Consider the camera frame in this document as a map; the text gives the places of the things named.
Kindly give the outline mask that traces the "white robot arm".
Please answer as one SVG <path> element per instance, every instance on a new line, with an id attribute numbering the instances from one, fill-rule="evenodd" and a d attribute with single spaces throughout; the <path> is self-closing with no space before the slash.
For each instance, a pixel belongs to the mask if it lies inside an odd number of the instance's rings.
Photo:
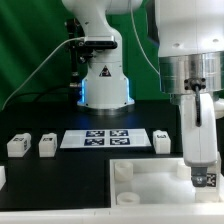
<path id="1" fill-rule="evenodd" d="M 62 0 L 84 30 L 88 64 L 78 105 L 119 110 L 134 104 L 122 68 L 122 37 L 106 17 L 143 0 Z M 217 136 L 213 93 L 224 89 L 224 0 L 154 0 L 148 16 L 158 34 L 160 88 L 179 105 L 184 162 L 195 187 L 207 185 Z"/>

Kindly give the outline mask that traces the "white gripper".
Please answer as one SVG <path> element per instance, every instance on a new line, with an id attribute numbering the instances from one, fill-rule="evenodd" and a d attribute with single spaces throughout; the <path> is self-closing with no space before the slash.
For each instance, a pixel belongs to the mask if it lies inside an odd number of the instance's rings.
<path id="1" fill-rule="evenodd" d="M 207 168 L 217 161 L 217 134 L 213 100 L 209 93 L 200 95 L 201 125 L 196 125 L 194 95 L 182 95 L 179 106 L 183 158 L 191 168 L 194 187 L 207 186 Z"/>

